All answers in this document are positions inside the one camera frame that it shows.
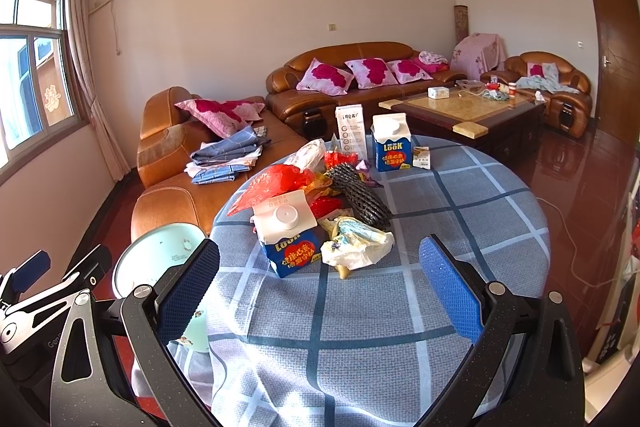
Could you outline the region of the white wrapper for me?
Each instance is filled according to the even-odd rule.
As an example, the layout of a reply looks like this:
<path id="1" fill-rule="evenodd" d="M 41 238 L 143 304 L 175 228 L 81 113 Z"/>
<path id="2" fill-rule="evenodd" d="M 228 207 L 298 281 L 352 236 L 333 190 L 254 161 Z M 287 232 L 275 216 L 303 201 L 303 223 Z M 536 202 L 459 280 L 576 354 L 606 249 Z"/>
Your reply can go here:
<path id="1" fill-rule="evenodd" d="M 376 265 L 395 245 L 392 232 L 370 227 L 350 216 L 321 219 L 329 239 L 320 248 L 322 262 L 334 268 L 341 280 L 355 270 Z"/>

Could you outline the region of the yellow plastic bag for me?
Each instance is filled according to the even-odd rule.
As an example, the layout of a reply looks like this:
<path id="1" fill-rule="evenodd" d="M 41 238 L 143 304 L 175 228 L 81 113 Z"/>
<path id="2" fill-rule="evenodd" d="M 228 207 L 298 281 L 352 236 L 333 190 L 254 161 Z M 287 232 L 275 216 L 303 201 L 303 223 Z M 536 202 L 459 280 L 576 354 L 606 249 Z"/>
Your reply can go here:
<path id="1" fill-rule="evenodd" d="M 306 201 L 311 204 L 319 197 L 340 196 L 342 191 L 333 184 L 333 180 L 325 173 L 314 172 L 311 181 L 302 187 Z"/>

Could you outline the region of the clear plastic bag red print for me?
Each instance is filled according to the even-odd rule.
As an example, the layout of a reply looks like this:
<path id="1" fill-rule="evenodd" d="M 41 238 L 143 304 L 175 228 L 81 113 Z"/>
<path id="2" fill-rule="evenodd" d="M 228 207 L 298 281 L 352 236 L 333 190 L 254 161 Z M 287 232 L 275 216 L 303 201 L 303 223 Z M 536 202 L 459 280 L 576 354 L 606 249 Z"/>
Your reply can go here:
<path id="1" fill-rule="evenodd" d="M 285 165 L 294 166 L 300 171 L 323 172 L 326 142 L 322 139 L 312 140 L 285 159 Z"/>

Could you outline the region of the orange leather chaise sofa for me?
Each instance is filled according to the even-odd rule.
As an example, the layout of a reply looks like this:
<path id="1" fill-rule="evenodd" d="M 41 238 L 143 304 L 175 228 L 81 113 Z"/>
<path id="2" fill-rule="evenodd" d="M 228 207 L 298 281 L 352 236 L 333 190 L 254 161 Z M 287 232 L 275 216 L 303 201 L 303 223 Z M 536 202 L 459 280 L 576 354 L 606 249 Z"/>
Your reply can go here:
<path id="1" fill-rule="evenodd" d="M 131 238 L 171 223 L 208 234 L 242 183 L 305 143 L 260 96 L 217 103 L 183 87 L 154 94 L 142 114 L 137 168 L 144 191 Z"/>

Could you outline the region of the folded blue plaid bedding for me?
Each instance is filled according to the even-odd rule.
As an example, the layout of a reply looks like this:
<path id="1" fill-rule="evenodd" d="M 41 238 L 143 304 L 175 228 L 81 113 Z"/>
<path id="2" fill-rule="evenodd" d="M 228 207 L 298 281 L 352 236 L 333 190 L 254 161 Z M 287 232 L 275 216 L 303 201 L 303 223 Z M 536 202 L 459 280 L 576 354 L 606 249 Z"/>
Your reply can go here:
<path id="1" fill-rule="evenodd" d="M 203 143 L 190 155 L 184 172 L 195 185 L 234 181 L 236 176 L 252 170 L 264 147 L 270 143 L 265 135 L 257 134 L 253 127 L 218 142 Z"/>

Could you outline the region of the small paper tag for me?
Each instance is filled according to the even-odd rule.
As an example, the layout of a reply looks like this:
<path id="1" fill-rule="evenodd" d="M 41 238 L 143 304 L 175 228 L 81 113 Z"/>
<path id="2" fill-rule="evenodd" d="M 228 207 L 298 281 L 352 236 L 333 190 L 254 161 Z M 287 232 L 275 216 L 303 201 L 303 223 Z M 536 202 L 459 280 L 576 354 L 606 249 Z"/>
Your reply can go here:
<path id="1" fill-rule="evenodd" d="M 415 146 L 412 149 L 412 165 L 414 168 L 432 169 L 431 150 L 428 146 Z"/>

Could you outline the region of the red orange plastic bag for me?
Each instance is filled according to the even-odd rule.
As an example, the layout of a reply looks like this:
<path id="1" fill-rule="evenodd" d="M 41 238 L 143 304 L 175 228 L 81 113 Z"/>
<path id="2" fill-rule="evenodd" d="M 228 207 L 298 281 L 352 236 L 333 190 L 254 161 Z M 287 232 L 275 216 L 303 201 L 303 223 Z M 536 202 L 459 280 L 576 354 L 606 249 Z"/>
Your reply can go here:
<path id="1" fill-rule="evenodd" d="M 300 170 L 293 165 L 272 165 L 254 176 L 244 193 L 231 205 L 228 216 L 255 207 L 261 202 L 294 192 L 314 181 L 314 173 L 309 169 Z"/>

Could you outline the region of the wooden coffee table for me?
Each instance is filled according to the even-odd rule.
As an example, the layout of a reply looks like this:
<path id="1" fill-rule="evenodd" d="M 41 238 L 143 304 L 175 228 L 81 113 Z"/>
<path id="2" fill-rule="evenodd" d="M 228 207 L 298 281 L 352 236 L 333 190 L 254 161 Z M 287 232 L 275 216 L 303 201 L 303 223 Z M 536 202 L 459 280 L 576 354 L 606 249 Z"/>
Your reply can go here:
<path id="1" fill-rule="evenodd" d="M 414 134 L 474 147 L 505 164 L 536 152 L 546 109 L 546 104 L 520 94 L 496 101 L 459 89 L 451 89 L 447 98 L 420 94 L 378 106 L 404 113 Z"/>

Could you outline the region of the pink red pillow on chaise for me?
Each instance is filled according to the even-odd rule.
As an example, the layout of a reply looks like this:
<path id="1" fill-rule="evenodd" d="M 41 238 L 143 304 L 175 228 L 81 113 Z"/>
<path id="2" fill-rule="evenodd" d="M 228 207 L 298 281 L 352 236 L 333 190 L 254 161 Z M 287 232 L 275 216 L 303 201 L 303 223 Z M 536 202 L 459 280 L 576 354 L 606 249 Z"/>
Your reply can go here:
<path id="1" fill-rule="evenodd" d="M 177 102 L 175 106 L 201 121 L 219 138 L 227 139 L 253 122 L 261 121 L 266 104 L 246 100 L 218 102 L 207 98 L 191 98 Z"/>

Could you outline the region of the small white box on table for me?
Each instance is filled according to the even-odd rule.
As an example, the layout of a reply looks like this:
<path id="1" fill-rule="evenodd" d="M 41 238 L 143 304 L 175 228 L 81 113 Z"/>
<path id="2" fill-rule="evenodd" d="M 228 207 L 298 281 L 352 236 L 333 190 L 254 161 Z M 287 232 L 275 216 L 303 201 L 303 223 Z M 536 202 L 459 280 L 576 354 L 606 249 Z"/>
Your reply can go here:
<path id="1" fill-rule="evenodd" d="M 427 98 L 431 100 L 442 100 L 450 97 L 450 91 L 446 87 L 429 87 L 426 91 Z"/>

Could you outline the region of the pink red cushion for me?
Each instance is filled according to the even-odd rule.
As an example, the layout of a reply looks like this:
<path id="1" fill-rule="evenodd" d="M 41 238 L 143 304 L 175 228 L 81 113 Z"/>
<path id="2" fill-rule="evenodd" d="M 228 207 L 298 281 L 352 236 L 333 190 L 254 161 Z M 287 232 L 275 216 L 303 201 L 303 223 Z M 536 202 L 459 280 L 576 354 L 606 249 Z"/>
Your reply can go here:
<path id="1" fill-rule="evenodd" d="M 382 58 L 369 57 L 346 61 L 358 84 L 359 90 L 396 86 L 397 80 Z"/>
<path id="2" fill-rule="evenodd" d="M 392 71 L 399 84 L 408 84 L 416 81 L 433 79 L 433 76 L 412 58 L 391 61 L 387 63 L 387 66 Z"/>
<path id="3" fill-rule="evenodd" d="M 297 91 L 317 91 L 329 96 L 345 95 L 354 75 L 314 58 L 303 79 L 296 84 Z"/>

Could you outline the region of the pink red cushion middle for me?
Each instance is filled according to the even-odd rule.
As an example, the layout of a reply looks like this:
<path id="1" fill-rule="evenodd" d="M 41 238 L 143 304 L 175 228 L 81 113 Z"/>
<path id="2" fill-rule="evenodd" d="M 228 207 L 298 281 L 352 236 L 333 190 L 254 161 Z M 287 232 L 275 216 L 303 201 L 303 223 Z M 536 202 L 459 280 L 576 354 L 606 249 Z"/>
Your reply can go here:
<path id="1" fill-rule="evenodd" d="M 346 61 L 358 84 L 359 90 L 396 86 L 397 80 L 382 58 L 369 57 Z"/>

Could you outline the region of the pink curtain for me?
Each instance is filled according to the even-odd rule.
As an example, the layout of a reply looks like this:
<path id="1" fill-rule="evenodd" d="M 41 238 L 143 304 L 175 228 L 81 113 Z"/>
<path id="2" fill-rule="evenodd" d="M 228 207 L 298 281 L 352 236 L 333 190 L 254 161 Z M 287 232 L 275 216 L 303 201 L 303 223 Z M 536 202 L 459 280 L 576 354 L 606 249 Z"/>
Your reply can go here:
<path id="1" fill-rule="evenodd" d="M 98 141 L 107 170 L 120 181 L 130 171 L 115 133 L 108 123 L 94 82 L 89 39 L 89 0 L 65 0 L 66 29 L 80 92 Z"/>

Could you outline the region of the brown wooden door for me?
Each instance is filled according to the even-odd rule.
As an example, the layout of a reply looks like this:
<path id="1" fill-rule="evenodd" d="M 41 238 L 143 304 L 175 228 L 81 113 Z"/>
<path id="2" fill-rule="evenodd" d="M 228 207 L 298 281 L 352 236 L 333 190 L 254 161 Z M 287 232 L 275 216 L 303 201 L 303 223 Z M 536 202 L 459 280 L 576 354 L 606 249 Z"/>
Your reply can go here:
<path id="1" fill-rule="evenodd" d="M 639 144 L 638 0 L 592 0 L 599 78 L 598 128 L 627 145 Z"/>

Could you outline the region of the window with frame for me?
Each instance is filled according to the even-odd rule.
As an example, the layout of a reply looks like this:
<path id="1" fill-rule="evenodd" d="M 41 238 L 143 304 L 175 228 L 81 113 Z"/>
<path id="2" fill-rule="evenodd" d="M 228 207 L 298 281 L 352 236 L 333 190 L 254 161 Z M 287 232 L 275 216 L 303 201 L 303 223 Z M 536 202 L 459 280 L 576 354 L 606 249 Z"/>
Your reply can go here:
<path id="1" fill-rule="evenodd" d="M 1 0 L 1 180 L 85 124 L 64 0 Z"/>

